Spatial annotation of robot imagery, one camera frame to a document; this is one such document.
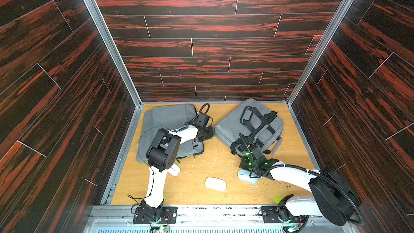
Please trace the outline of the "light blue mouse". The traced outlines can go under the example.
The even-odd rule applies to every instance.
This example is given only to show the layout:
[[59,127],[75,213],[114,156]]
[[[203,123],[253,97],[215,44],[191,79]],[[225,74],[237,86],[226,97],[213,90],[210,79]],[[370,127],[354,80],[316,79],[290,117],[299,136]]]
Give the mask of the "light blue mouse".
[[240,181],[250,184],[256,184],[259,181],[259,177],[254,172],[244,169],[238,171],[238,178]]

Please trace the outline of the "grey bag with straps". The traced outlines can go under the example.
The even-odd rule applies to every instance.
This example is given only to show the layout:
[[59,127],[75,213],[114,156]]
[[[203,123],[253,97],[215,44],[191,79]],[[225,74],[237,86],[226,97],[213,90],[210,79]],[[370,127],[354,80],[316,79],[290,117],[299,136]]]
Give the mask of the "grey bag with straps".
[[282,143],[283,125],[276,111],[247,99],[215,126],[214,133],[233,155],[247,155],[252,144],[262,153],[272,155]]

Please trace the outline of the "grey laptop sleeve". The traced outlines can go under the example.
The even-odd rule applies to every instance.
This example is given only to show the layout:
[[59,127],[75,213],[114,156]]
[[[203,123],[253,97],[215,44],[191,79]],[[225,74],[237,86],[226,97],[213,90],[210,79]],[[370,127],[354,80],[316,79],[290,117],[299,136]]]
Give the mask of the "grey laptop sleeve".
[[196,109],[192,104],[161,106],[152,110],[154,126],[161,126],[170,131],[184,127],[195,116]]

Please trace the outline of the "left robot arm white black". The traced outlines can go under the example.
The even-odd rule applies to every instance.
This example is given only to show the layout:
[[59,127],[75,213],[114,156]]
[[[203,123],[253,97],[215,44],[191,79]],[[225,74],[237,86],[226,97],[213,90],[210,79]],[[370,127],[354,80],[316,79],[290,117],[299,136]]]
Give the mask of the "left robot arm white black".
[[204,142],[213,138],[209,109],[208,103],[200,110],[192,104],[179,104],[156,107],[144,114],[136,159],[148,165],[149,183],[134,213],[136,224],[161,219],[166,177],[180,173],[176,160],[202,154]]

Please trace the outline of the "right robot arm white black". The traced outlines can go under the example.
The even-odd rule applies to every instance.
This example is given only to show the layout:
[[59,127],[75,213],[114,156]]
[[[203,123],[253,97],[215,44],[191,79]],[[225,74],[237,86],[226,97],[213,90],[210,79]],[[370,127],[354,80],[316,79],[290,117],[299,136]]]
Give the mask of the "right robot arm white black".
[[300,231],[311,216],[324,217],[337,226],[365,224],[359,196],[335,170],[312,170],[267,159],[259,146],[242,134],[230,150],[241,158],[240,168],[247,170],[250,178],[286,182],[310,193],[309,196],[287,195],[277,204],[278,220],[296,224],[295,231]]

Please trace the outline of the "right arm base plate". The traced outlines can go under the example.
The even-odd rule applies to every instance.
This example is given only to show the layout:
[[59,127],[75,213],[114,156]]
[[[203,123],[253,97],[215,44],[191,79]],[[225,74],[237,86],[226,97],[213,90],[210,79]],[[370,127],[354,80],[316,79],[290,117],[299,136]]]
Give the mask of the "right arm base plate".
[[302,224],[307,222],[308,216],[294,216],[284,206],[262,206],[258,213],[264,223]]

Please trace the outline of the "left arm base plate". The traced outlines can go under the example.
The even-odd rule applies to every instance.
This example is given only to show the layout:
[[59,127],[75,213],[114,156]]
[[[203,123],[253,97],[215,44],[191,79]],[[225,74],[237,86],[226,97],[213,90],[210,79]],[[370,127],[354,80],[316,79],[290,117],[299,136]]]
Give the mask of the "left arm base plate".
[[133,217],[133,224],[175,224],[178,207],[163,206],[157,210],[155,217],[148,215],[143,208],[137,207]]

